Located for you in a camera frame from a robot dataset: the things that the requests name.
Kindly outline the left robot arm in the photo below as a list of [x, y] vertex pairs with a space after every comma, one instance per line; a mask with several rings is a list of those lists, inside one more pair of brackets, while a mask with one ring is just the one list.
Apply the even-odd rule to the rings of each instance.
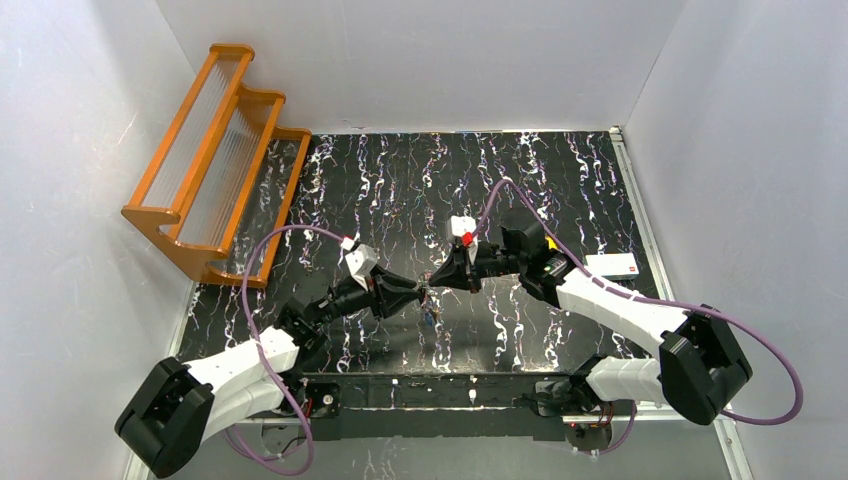
[[219, 431], [281, 407], [277, 380], [322, 346], [324, 326], [361, 311], [389, 318], [425, 298], [419, 282], [380, 265], [336, 284], [307, 274], [257, 340], [189, 362], [156, 363], [118, 416], [115, 434], [157, 478], [167, 478]]

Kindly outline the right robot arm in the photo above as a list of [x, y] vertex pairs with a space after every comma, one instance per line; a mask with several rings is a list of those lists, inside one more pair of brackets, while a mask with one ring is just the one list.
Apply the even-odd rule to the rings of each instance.
[[710, 308], [657, 305], [604, 277], [587, 274], [573, 255], [554, 248], [529, 212], [502, 218], [503, 242], [479, 240], [477, 222], [452, 216], [450, 252], [428, 283], [477, 293], [486, 278], [514, 275], [536, 300], [591, 319], [645, 352], [642, 359], [596, 355], [563, 381], [540, 386], [531, 399], [564, 413], [616, 401], [669, 405], [685, 419], [711, 423], [753, 376], [730, 327]]

